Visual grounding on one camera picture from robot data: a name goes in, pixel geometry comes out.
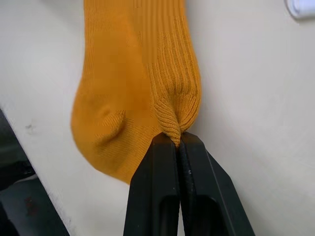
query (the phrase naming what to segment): knit fabric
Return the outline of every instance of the knit fabric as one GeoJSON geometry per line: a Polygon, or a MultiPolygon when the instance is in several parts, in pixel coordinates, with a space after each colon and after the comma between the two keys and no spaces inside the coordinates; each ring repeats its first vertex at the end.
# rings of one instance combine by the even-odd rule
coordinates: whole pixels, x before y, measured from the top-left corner
{"type": "Polygon", "coordinates": [[[130,183],[154,136],[176,146],[201,86],[184,0],[85,0],[85,61],[71,128],[85,158],[130,183]]]}

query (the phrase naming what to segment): mustard sock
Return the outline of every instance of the mustard sock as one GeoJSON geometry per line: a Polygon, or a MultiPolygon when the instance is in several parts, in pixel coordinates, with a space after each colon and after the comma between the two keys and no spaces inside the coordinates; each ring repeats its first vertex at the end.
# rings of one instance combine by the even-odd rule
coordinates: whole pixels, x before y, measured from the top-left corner
{"type": "Polygon", "coordinates": [[[183,0],[84,0],[85,60],[71,128],[85,158],[130,183],[154,136],[179,145],[200,78],[183,0]]]}

